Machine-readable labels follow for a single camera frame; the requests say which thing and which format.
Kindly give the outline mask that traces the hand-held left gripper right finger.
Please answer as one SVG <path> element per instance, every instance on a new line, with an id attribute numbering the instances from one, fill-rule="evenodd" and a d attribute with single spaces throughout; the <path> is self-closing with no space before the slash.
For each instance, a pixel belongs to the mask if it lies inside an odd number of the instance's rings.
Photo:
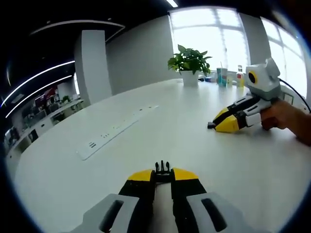
<path id="1" fill-rule="evenodd" d="M 173 215 L 180 233 L 243 233 L 241 211 L 214 192 L 197 175 L 173 168 Z"/>

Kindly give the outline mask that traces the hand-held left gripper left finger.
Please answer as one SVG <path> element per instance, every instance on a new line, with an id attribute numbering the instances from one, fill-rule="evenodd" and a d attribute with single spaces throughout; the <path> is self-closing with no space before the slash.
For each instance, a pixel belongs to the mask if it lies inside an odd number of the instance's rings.
<path id="1" fill-rule="evenodd" d="M 72 233 L 146 233 L 153 216 L 155 171 L 131 175 L 119 193 L 109 194 L 83 215 Z"/>

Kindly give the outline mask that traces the person's right hand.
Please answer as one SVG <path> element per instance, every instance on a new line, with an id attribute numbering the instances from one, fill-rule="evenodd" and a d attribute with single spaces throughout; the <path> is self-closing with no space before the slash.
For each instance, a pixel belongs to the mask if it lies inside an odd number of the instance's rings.
<path id="1" fill-rule="evenodd" d="M 278 100 L 269 108 L 261 111 L 261 125 L 265 130 L 279 128 L 294 132 L 297 130 L 297 120 L 300 114 L 299 109 L 285 101 Z"/>

